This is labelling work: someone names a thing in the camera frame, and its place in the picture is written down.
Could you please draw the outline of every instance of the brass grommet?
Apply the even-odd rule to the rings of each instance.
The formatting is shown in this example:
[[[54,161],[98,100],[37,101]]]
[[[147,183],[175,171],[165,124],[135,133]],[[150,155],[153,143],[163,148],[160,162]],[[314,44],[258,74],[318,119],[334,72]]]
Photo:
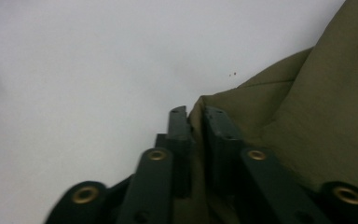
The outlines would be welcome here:
[[[98,196],[98,189],[93,186],[83,187],[74,193],[72,201],[74,203],[89,203]]]
[[[161,161],[167,157],[167,153],[161,150],[153,150],[147,154],[150,160],[152,161]]]
[[[338,186],[333,189],[333,193],[345,203],[358,205],[358,192],[353,189]]]
[[[249,151],[248,156],[254,160],[257,160],[257,161],[265,160],[267,157],[267,155],[264,152],[259,151],[259,150]]]

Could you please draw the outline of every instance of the khaki fabric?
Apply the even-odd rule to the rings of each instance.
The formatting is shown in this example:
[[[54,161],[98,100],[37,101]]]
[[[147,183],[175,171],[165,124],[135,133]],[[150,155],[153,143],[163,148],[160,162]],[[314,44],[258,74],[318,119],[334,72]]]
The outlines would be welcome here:
[[[204,182],[202,114],[227,111],[253,146],[272,149],[298,184],[358,187],[358,1],[347,1],[312,49],[273,64],[238,88],[201,96],[190,113],[197,150],[193,194],[174,203],[174,223],[239,223]]]

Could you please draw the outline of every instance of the metal grommet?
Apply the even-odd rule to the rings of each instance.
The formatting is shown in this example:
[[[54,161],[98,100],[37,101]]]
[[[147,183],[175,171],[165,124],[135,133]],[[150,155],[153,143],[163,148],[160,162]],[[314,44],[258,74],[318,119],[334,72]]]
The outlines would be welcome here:
[[[353,189],[338,186],[333,189],[333,193],[345,203],[358,205],[358,192]]]
[[[74,193],[72,201],[74,203],[89,203],[98,196],[98,189],[93,186],[83,187]]]
[[[267,155],[264,152],[259,151],[259,150],[249,151],[248,156],[254,160],[257,160],[257,161],[265,160],[267,157]]]
[[[152,161],[161,161],[167,157],[167,153],[161,150],[153,150],[147,154],[150,160]]]

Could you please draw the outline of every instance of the white wall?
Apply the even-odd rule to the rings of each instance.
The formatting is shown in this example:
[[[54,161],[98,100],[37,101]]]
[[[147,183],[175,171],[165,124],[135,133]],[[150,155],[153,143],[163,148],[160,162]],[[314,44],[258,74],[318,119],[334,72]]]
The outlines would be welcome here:
[[[171,108],[313,46],[342,3],[0,1],[0,223],[130,175]]]

